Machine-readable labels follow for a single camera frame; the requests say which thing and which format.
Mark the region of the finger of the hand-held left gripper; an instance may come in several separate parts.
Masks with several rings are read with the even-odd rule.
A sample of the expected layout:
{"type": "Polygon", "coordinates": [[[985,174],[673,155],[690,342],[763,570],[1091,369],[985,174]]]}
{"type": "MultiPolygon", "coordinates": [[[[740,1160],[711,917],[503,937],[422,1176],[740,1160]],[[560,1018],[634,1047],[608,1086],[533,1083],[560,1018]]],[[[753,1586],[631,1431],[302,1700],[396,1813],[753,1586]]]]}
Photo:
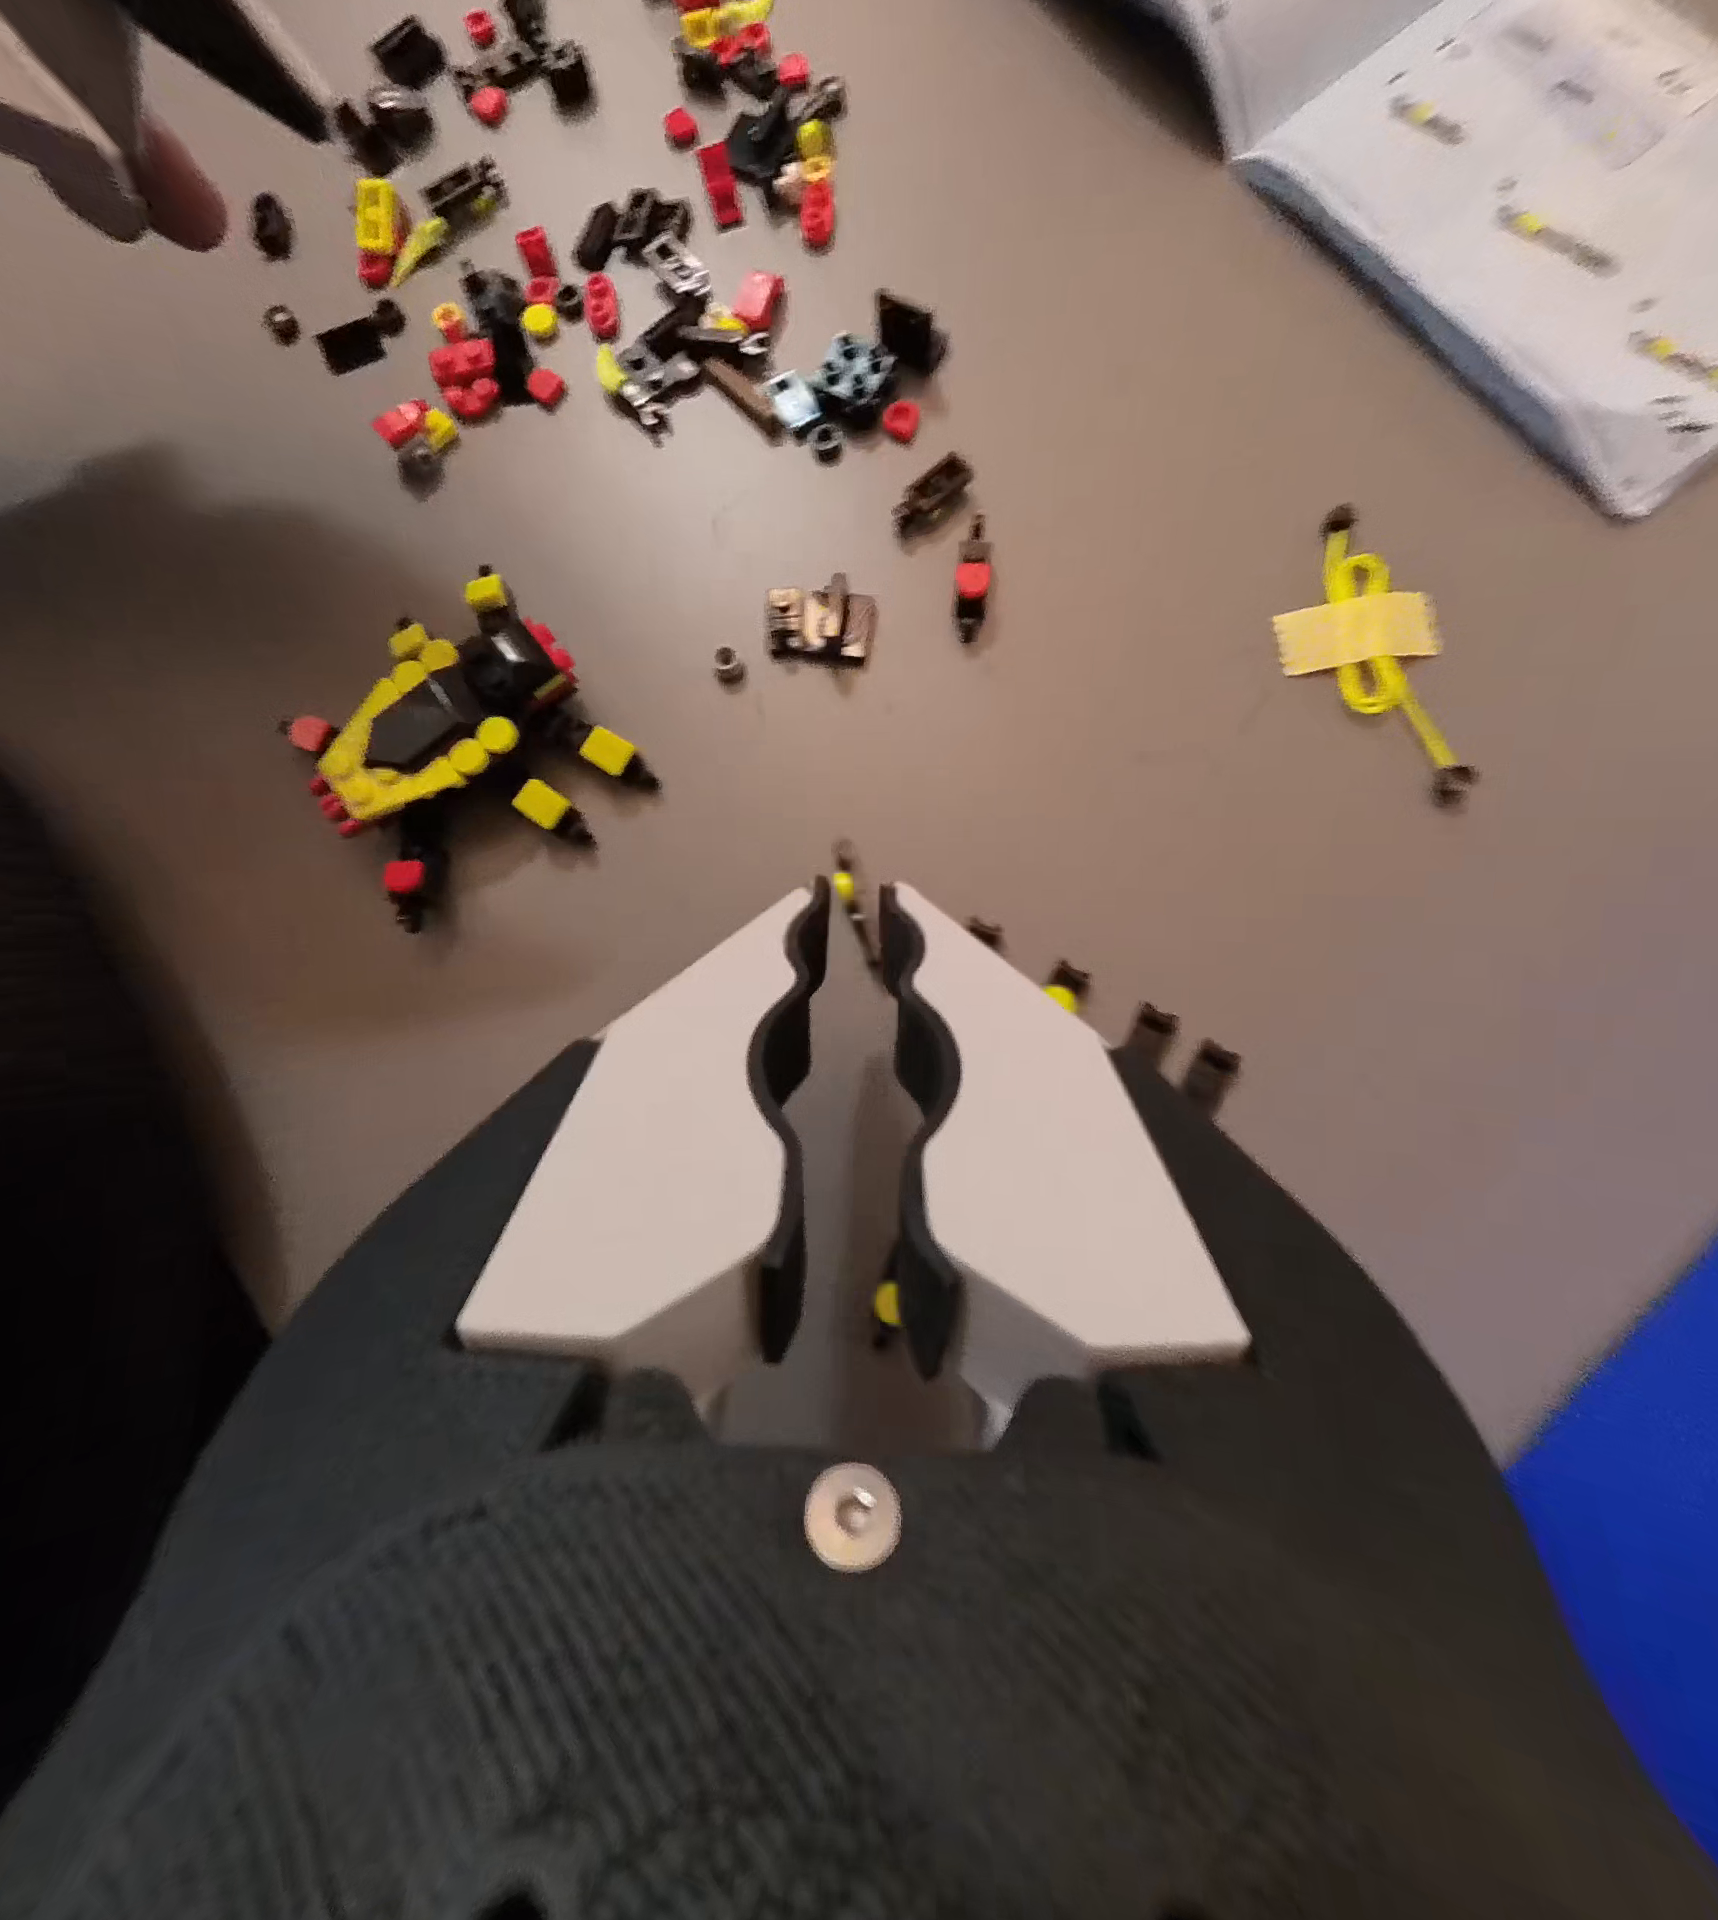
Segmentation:
{"type": "Polygon", "coordinates": [[[152,229],[137,32],[113,2],[0,2],[0,156],[116,243],[152,229]]]}
{"type": "Polygon", "coordinates": [[[122,17],[202,79],[304,142],[331,142],[333,91],[269,5],[122,2],[122,17]]]}

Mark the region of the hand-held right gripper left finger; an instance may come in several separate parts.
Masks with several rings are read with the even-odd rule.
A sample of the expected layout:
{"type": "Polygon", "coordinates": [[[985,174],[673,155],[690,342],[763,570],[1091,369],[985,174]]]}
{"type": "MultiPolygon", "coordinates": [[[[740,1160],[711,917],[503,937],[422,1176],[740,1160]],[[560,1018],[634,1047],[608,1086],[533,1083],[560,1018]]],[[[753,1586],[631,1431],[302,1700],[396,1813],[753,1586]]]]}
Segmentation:
{"type": "Polygon", "coordinates": [[[778,1365],[806,1293],[803,1148],[831,891],[786,892],[612,1021],[480,1268],[473,1354],[676,1381],[704,1421],[778,1365]]]}

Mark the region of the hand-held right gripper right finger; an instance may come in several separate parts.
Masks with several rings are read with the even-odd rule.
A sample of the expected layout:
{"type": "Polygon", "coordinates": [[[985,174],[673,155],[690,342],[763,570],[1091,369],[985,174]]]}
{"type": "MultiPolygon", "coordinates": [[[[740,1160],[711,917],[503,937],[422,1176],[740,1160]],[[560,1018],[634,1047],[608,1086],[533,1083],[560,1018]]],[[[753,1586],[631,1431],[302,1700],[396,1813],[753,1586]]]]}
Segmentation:
{"type": "Polygon", "coordinates": [[[1252,1332],[1112,1059],[905,882],[877,898],[894,1079],[899,1344],[1005,1421],[1040,1381],[1230,1365],[1252,1332]]]}

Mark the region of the yellow black red lego model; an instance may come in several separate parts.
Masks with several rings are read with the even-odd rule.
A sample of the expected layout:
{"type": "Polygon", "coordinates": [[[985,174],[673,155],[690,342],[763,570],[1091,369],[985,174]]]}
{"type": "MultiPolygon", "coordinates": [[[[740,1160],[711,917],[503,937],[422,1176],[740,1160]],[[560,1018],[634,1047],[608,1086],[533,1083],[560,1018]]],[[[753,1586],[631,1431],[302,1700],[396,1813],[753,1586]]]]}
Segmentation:
{"type": "Polygon", "coordinates": [[[381,891],[409,937],[443,906],[464,797],[496,797],[541,837],[593,853],[583,809],[544,777],[547,756],[581,763],[635,795],[661,789],[631,738],[585,714],[578,662],[522,612],[497,569],[477,567],[461,599],[469,620],[461,636],[440,636],[413,616],[393,626],[386,673],[345,718],[300,714],[279,725],[309,763],[309,797],[335,837],[391,837],[381,891]]]}

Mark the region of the black lego hinge plate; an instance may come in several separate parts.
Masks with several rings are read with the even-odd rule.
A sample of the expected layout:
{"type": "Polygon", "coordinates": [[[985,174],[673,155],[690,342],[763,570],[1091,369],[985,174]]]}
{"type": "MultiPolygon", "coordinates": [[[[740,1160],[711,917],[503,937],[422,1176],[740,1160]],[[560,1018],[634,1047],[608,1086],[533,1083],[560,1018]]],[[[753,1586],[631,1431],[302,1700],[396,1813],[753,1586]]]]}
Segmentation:
{"type": "Polygon", "coordinates": [[[909,542],[942,526],[968,500],[973,466],[955,450],[905,482],[891,505],[894,540],[909,542]]]}

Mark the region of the lego instruction booklet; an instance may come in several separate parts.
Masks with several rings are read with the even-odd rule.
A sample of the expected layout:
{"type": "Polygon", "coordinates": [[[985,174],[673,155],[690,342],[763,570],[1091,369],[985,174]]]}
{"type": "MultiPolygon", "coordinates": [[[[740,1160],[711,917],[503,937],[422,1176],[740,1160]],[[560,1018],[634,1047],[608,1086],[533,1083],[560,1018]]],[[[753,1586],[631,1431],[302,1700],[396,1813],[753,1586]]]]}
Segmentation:
{"type": "Polygon", "coordinates": [[[1230,170],[1620,523],[1718,461],[1718,42],[1667,5],[1157,2],[1230,170]]]}

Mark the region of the black knit sweater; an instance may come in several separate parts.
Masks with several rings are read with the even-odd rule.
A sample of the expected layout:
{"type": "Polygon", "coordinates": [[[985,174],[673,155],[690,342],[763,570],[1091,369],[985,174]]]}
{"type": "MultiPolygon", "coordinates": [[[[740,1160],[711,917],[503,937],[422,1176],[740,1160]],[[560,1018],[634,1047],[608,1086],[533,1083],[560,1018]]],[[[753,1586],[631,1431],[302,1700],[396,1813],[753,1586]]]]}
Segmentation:
{"type": "Polygon", "coordinates": [[[150,1014],[0,773],[0,1813],[267,1344],[150,1014]]]}

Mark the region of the yellow tape strip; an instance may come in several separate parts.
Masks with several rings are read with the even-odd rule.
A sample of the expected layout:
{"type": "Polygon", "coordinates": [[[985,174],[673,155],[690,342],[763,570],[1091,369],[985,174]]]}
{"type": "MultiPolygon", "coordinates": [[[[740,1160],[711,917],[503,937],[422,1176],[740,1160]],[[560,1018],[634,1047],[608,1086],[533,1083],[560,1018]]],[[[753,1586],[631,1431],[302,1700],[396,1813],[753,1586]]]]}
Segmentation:
{"type": "Polygon", "coordinates": [[[1369,661],[1429,661],[1443,646],[1438,612],[1422,590],[1362,592],[1284,612],[1273,619],[1273,639],[1287,678],[1369,661]]]}

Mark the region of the blue plastic bin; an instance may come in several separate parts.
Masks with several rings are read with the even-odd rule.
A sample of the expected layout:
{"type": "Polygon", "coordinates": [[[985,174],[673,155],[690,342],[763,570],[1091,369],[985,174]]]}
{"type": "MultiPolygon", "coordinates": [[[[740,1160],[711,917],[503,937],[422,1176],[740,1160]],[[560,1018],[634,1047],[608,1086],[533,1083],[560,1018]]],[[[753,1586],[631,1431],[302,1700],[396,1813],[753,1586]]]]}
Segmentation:
{"type": "Polygon", "coordinates": [[[1618,1728],[1718,1866],[1718,1234],[1505,1477],[1618,1728]]]}

